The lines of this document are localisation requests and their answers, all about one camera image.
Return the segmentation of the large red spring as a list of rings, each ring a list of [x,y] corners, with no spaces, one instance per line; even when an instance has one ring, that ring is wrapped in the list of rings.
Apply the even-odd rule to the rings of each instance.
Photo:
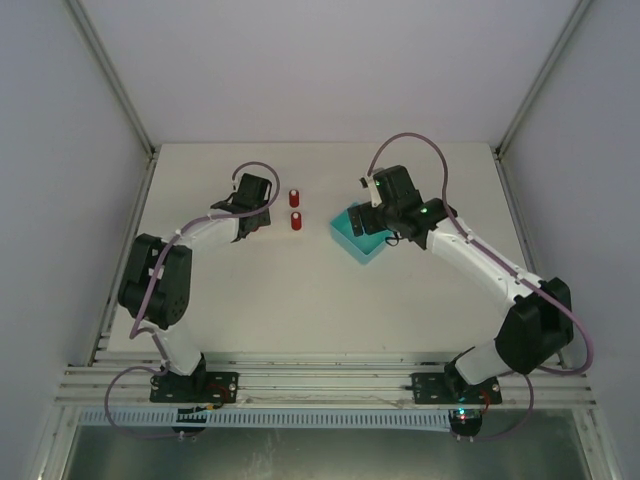
[[[299,211],[293,211],[290,215],[290,225],[293,231],[301,231],[303,228],[302,214]]]
[[[291,189],[288,194],[289,206],[296,209],[300,206],[301,195],[298,189]]]

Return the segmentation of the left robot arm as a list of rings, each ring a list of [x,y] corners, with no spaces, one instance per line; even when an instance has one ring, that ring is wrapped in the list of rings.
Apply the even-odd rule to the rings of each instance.
[[[281,188],[278,177],[244,173],[232,193],[208,212],[165,236],[138,235],[131,246],[118,303],[134,319],[129,338],[151,336],[161,355],[159,375],[192,377],[203,353],[183,321],[190,296],[194,253],[239,242],[271,224],[270,207]]]

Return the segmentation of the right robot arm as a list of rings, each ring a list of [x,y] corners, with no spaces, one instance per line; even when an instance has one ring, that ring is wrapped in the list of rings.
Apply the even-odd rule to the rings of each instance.
[[[445,198],[425,201],[403,166],[361,178],[370,199],[348,210],[355,236],[388,230],[457,268],[486,293],[503,322],[496,336],[460,353],[444,368],[455,399],[509,372],[527,375],[574,338],[570,290],[521,269],[477,237]]]

